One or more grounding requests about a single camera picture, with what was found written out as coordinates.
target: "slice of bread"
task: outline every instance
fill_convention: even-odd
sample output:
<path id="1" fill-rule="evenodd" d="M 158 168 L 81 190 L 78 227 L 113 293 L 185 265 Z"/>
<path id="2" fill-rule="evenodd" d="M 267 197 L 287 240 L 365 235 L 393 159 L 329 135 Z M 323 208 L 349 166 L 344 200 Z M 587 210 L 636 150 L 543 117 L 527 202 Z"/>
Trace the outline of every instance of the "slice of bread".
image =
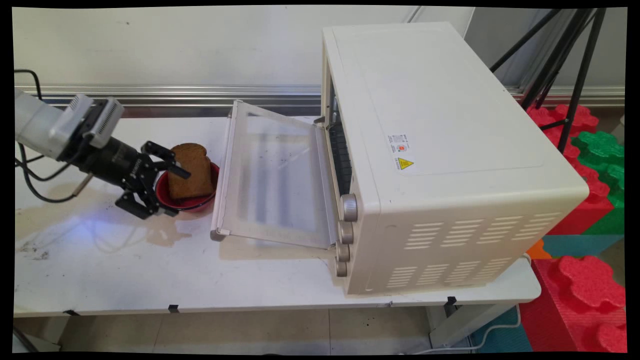
<path id="1" fill-rule="evenodd" d="M 169 173 L 169 196 L 173 200 L 208 196 L 214 191 L 211 184 L 211 161 L 207 149 L 197 143 L 184 143 L 171 149 L 180 167 L 191 173 L 189 179 Z"/>

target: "warning label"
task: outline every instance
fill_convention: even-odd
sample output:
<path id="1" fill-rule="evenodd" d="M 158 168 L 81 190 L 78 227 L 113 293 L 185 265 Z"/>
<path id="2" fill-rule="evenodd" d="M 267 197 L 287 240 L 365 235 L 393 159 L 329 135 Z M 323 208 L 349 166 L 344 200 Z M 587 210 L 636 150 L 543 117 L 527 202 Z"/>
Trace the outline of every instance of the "warning label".
<path id="1" fill-rule="evenodd" d="M 402 159 L 402 158 L 398 158 L 398 159 L 396 159 L 396 161 L 397 161 L 398 168 L 400 170 L 404 170 L 404 169 L 410 167 L 411 165 L 413 165 L 412 161 L 409 161 L 409 160 L 406 160 L 406 159 Z"/>
<path id="2" fill-rule="evenodd" d="M 393 156 L 396 163 L 396 170 L 405 175 L 415 172 L 416 169 L 412 166 L 414 157 L 407 134 L 387 135 L 387 141 L 391 156 Z"/>

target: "white table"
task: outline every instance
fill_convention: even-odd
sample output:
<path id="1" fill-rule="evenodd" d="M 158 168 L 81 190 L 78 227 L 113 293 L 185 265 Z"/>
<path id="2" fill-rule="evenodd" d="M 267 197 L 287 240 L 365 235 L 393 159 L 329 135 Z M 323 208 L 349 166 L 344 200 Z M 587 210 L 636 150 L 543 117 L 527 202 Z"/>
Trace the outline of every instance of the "white table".
<path id="1" fill-rule="evenodd" d="M 200 143 L 219 164 L 226 121 L 122 119 L 114 137 L 138 149 L 146 140 L 165 147 Z M 34 155 L 29 151 L 29 158 Z M 42 159 L 29 166 L 42 176 L 60 164 Z M 64 197 L 83 177 L 70 168 L 49 183 L 34 184 L 45 196 Z M 140 220 L 113 204 L 120 194 L 121 189 L 93 179 L 78 198 L 48 204 L 29 192 L 16 168 L 15 317 L 67 316 L 67 310 L 79 315 L 168 313 L 169 305 L 183 313 L 441 306 L 447 297 L 456 297 L 456 305 L 482 304 L 496 312 L 494 304 L 505 311 L 541 291 L 527 260 L 519 259 L 483 287 L 345 296 L 332 277 L 333 252 L 244 238 L 218 243 L 209 239 L 212 206 L 203 213 Z"/>

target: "tripod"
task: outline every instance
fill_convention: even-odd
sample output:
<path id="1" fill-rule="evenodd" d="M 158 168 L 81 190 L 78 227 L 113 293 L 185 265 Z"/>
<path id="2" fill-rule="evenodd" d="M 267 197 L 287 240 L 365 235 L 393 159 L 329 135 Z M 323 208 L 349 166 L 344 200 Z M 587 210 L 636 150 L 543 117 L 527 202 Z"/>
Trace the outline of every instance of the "tripod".
<path id="1" fill-rule="evenodd" d="M 580 69 L 578 70 L 578 76 L 575 80 L 575 86 L 571 95 L 571 101 L 569 102 L 569 109 L 564 120 L 556 121 L 551 124 L 541 126 L 541 130 L 551 129 L 552 127 L 562 125 L 562 133 L 560 141 L 558 142 L 558 150 L 560 153 L 564 152 L 567 139 L 569 139 L 569 132 L 571 125 L 573 124 L 573 118 L 575 111 L 578 108 L 578 101 L 580 100 L 580 94 L 582 93 L 582 87 L 584 86 L 584 80 L 587 77 L 589 70 L 589 64 L 591 63 L 591 57 L 593 56 L 593 49 L 595 49 L 598 35 L 600 34 L 600 28 L 602 27 L 602 21 L 606 8 L 586 8 L 577 9 L 573 14 L 573 17 L 569 21 L 566 29 L 561 35 L 558 43 L 552 50 L 551 54 L 547 58 L 544 66 L 540 70 L 540 73 L 533 81 L 531 88 L 525 94 L 520 105 L 527 111 L 531 104 L 536 100 L 536 109 L 542 106 L 551 86 L 554 84 L 560 69 L 562 68 L 564 61 L 571 52 L 575 41 L 580 37 L 582 31 L 593 20 L 593 26 L 589 33 L 589 39 L 584 49 L 584 55 L 582 55 L 582 62 L 580 63 Z M 507 61 L 516 51 L 519 50 L 531 37 L 533 37 L 544 25 L 546 25 L 551 19 L 553 19 L 561 10 L 551 9 L 540 21 L 531 28 L 511 49 L 509 49 L 493 66 L 490 67 L 492 72 L 495 72 L 505 61 Z"/>

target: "white toaster oven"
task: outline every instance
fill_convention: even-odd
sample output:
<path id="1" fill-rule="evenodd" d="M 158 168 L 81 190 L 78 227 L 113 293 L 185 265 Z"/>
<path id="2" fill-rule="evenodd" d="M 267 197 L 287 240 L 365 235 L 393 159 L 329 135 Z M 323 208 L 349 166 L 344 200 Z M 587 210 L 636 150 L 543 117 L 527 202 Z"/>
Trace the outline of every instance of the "white toaster oven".
<path id="1" fill-rule="evenodd" d="M 448 22 L 323 35 L 323 117 L 234 103 L 212 239 L 335 243 L 347 294 L 476 286 L 587 197 Z"/>

